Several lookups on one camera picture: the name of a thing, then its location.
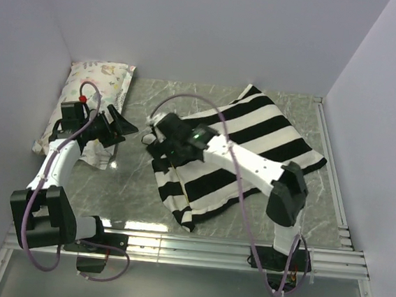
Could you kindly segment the black white striped pillowcase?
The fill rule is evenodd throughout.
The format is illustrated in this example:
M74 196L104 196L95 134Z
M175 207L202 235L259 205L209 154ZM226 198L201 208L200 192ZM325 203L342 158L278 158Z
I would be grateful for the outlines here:
M263 157L280 164L294 162L304 174L324 167L327 159L307 144L272 99L253 85L226 106L184 117L191 127L206 124L220 134L228 132L232 154L241 166ZM216 164L185 161L170 165L166 157L152 161L158 192L183 229L191 232L198 222L221 214L239 201L236 176Z

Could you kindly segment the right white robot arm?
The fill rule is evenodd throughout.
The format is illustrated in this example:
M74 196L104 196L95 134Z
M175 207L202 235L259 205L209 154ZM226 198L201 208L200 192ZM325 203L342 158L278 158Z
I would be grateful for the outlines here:
M199 219L222 210L247 192L266 195L274 224L272 260L281 269L297 260L301 212L307 197L298 164L280 163L238 145L224 125L190 124L175 113L147 118L152 130L146 149L152 156L159 195L187 231Z

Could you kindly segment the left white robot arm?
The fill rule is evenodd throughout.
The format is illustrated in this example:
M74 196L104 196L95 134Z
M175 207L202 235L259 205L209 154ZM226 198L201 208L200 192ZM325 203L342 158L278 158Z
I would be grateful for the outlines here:
M41 169L26 189L14 191L10 197L18 243L38 248L81 240L88 251L98 252L106 243L101 218L75 216L64 187L87 143L97 140L104 148L111 147L138 128L112 104L109 117L79 101L65 102L60 108Z

